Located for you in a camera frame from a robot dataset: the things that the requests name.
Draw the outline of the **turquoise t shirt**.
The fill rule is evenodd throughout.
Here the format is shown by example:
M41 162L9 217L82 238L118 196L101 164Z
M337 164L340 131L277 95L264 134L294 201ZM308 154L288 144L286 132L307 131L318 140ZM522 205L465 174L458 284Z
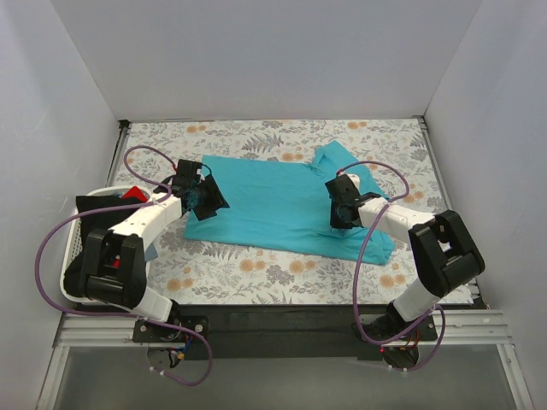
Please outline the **turquoise t shirt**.
M191 215L184 237L294 253L384 265L394 243L367 229L337 230L330 227L331 200L325 183L357 159L334 141L315 151L309 163L258 161L206 155L222 195L230 208L213 218L198 221Z

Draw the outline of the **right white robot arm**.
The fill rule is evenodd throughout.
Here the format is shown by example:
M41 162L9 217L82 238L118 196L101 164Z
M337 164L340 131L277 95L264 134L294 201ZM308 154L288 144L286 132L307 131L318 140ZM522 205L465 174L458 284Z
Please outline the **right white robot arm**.
M367 228L406 243L414 256L417 279L384 315L362 329L375 340L406 339L418 328L418 319L456 288L485 270L485 261L461 216L415 211L389 202L375 193L355 189L331 193L331 227Z

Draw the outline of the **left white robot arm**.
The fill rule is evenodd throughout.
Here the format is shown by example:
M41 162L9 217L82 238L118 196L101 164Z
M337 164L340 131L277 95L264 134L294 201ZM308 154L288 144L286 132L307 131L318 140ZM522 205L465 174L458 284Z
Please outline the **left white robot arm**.
M180 335L182 322L173 314L174 302L148 285L145 251L184 214L192 212L198 220L206 220L216 216L218 209L229 207L211 174L180 182L171 195L158 188L143 207L121 222L91 231L74 284L86 299L153 320L153 332L165 342Z

